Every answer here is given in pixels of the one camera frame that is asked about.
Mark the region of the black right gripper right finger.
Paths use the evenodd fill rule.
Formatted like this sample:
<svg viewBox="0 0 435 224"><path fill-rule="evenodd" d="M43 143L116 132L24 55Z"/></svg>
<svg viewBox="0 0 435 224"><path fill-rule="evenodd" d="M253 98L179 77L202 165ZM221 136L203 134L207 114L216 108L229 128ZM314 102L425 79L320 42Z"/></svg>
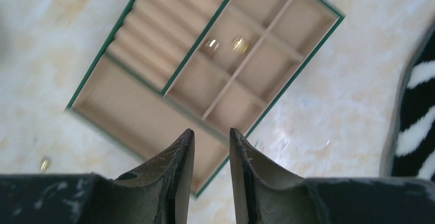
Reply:
<svg viewBox="0 0 435 224"><path fill-rule="evenodd" d="M417 178L303 178L229 131L237 223L434 223L434 184Z"/></svg>

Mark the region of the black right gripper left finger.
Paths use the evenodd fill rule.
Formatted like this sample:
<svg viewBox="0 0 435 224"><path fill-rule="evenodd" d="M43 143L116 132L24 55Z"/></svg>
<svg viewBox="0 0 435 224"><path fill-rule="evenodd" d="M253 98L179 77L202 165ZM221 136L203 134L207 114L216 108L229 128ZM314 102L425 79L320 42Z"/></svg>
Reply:
<svg viewBox="0 0 435 224"><path fill-rule="evenodd" d="M116 179L87 174L1 175L1 223L186 223L194 132Z"/></svg>

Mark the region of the gold stud earring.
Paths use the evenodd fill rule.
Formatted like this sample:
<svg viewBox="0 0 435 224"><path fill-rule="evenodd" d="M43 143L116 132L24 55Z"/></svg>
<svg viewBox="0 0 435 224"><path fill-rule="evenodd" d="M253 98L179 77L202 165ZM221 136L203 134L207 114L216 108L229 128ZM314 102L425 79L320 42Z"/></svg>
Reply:
<svg viewBox="0 0 435 224"><path fill-rule="evenodd" d="M51 164L50 157L44 156L42 158L42 160L41 160L41 163L40 163L40 166L39 166L39 171L41 173L45 173L48 170L48 168L50 167L50 164Z"/></svg>

